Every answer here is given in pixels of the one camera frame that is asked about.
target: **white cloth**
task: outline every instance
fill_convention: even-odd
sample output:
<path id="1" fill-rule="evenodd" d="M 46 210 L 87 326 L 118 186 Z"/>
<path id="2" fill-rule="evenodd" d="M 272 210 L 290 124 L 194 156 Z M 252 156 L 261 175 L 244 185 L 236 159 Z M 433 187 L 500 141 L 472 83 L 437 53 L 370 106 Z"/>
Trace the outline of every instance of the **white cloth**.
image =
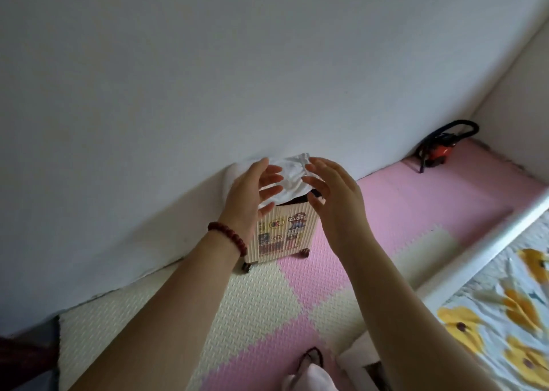
<path id="1" fill-rule="evenodd" d="M 235 162 L 227 168 L 223 179 L 223 203 L 227 200 L 230 187 L 234 180 L 240 177 L 254 162 L 255 161 Z M 308 153 L 289 158 L 269 158 L 269 164 L 282 167 L 282 171 L 279 174 L 284 177 L 284 180 L 277 184 L 282 186 L 284 190 L 276 196 L 272 196 L 270 199 L 265 200 L 259 207 L 264 207 L 271 203 L 271 201 L 274 201 L 275 205 L 283 204 L 311 191 L 311 186 L 305 184 L 303 180 L 301 180 L 303 176 L 314 176 L 313 173 L 310 173 L 305 169 L 305 164 L 308 163 Z"/>
<path id="2" fill-rule="evenodd" d="M 318 365 L 311 364 L 302 374 L 289 375 L 282 383 L 282 391 L 338 391 L 330 375 Z"/>

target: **hand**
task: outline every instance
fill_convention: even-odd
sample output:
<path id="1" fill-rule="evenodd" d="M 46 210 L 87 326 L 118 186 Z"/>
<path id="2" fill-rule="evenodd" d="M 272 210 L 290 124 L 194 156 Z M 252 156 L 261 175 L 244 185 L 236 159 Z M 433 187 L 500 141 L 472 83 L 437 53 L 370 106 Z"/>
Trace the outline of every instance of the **hand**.
<path id="1" fill-rule="evenodd" d="M 263 158 L 253 163 L 247 172 L 238 177 L 230 187 L 225 208 L 219 222 L 227 225 L 248 245 L 254 234 L 255 224 L 275 207 L 271 201 L 265 207 L 259 205 L 282 191 L 282 186 L 273 186 L 260 190 L 270 184 L 279 183 L 284 178 L 277 173 L 282 167 L 269 165 L 269 159 Z"/>
<path id="2" fill-rule="evenodd" d="M 366 219 L 364 200 L 356 181 L 336 162 L 325 158 L 310 158 L 312 164 L 305 168 L 322 180 L 306 176 L 303 181 L 316 188 L 322 197 L 307 194 L 307 200 L 319 214 L 322 228 L 335 255 L 341 257 L 346 251 L 356 250 L 364 242 L 375 242 Z"/>

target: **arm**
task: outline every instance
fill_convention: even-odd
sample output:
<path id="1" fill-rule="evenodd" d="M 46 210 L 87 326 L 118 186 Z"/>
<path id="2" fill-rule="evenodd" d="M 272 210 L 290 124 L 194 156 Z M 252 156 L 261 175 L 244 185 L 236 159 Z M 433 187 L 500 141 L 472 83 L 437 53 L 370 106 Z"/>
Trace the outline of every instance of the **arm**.
<path id="1" fill-rule="evenodd" d="M 423 305 L 376 242 L 360 188 L 338 164 L 312 158 L 303 180 L 333 252 L 345 268 L 362 316 L 395 390 L 499 388 Z"/>
<path id="2" fill-rule="evenodd" d="M 280 171 L 264 158 L 231 187 L 219 221 L 246 244 L 257 219 L 274 207 L 271 203 L 258 211 L 258 205 L 282 187 L 259 189 L 280 182 Z M 185 389 L 239 256 L 221 232 L 204 235 L 71 390 Z"/>

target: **bed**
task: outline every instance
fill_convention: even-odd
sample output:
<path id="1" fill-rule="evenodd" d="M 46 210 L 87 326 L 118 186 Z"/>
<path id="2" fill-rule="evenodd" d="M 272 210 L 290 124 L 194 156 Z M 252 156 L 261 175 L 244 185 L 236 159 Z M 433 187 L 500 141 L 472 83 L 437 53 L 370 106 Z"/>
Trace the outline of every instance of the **bed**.
<path id="1" fill-rule="evenodd" d="M 417 290 L 502 389 L 549 389 L 548 209 L 549 189 Z M 373 372 L 381 364 L 368 332 L 338 363 L 357 391 L 379 389 Z"/>

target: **white wall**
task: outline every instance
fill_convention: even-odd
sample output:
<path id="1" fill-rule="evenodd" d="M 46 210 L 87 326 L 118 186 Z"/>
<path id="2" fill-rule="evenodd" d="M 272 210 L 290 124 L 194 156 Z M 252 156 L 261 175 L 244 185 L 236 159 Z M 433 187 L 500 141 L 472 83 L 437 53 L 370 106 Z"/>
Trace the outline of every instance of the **white wall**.
<path id="1" fill-rule="evenodd" d="M 479 139 L 549 184 L 549 21 L 475 114 Z"/>
<path id="2" fill-rule="evenodd" d="M 362 177 L 468 116 L 548 0 L 0 0 L 0 333 L 188 252 L 244 158 Z"/>

